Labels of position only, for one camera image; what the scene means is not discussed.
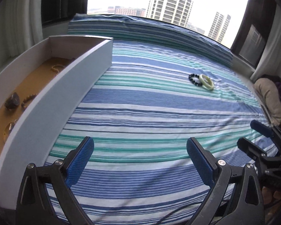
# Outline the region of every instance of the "silver bolt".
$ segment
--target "silver bolt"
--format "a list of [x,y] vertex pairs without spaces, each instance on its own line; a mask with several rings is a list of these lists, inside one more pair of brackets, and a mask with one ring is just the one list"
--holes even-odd
[[27,168],[28,169],[31,169],[31,168],[33,168],[34,167],[34,164],[33,163],[29,163],[28,165],[27,165]]
[[64,161],[62,159],[58,159],[54,162],[55,165],[60,166]]
[[247,163],[247,168],[252,169],[254,166],[251,163]]
[[221,166],[225,166],[226,162],[224,160],[218,160],[218,164]]

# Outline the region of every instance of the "jewelry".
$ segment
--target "jewelry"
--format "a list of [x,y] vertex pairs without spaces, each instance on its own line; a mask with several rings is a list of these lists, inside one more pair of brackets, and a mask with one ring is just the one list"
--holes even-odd
[[196,86],[202,86],[203,84],[201,82],[196,82],[193,78],[199,78],[199,76],[197,74],[194,74],[194,73],[191,73],[189,76],[188,76],[188,79],[191,83],[193,83],[194,85]]
[[51,67],[51,70],[54,71],[54,72],[57,72],[57,74],[60,73],[60,71],[57,69],[57,67],[60,67],[60,68],[62,68],[62,69],[65,68],[65,66],[64,66],[64,65],[61,65],[61,64],[56,64],[56,65],[52,66],[52,67]]
[[14,128],[14,126],[16,125],[17,123],[17,119],[14,120],[13,122],[10,122],[8,125],[6,125],[4,131],[3,131],[3,141],[4,143],[6,142],[8,136],[10,135],[12,129]]
[[4,106],[7,110],[16,109],[20,105],[19,95],[14,92],[8,99],[5,101]]
[[212,91],[214,89],[213,81],[208,76],[200,74],[199,80],[208,90]]
[[28,101],[33,100],[35,97],[37,96],[37,94],[32,94],[27,96],[21,103],[21,107],[25,110],[27,108],[27,106],[25,105],[25,103],[27,103]]

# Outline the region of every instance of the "striped fabric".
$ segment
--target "striped fabric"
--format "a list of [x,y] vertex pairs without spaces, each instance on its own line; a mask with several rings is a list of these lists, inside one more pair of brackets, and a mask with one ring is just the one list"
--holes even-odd
[[77,14],[69,23],[68,34],[99,35],[166,46],[205,56],[227,67],[232,65],[233,56],[227,47],[189,29],[153,19]]
[[[190,73],[206,74],[215,89],[194,86]],[[250,128],[252,119],[266,123],[230,69],[191,53],[114,41],[112,66],[69,118],[46,164],[93,137],[93,155],[71,188],[83,209],[96,225],[154,224],[208,192],[187,155],[189,137],[230,165],[252,161],[237,149],[240,137],[274,151],[271,141]],[[58,216],[66,219],[52,186],[48,191]],[[186,221],[197,208],[180,210],[164,224]]]

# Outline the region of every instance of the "beige cushion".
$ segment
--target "beige cushion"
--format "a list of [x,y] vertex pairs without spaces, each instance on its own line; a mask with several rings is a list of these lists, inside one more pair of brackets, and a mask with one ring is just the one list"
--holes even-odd
[[275,83],[269,79],[261,78],[254,84],[254,89],[264,105],[268,108],[273,125],[281,124],[281,102]]

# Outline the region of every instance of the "white curtain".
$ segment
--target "white curtain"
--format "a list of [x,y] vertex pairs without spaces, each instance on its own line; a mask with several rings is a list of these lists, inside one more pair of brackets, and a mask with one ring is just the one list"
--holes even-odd
[[277,5],[276,13],[268,41],[261,56],[260,62],[251,76],[255,82],[263,74],[273,75],[281,61],[281,8]]
[[40,42],[43,39],[41,0],[6,0],[5,27],[12,57]]

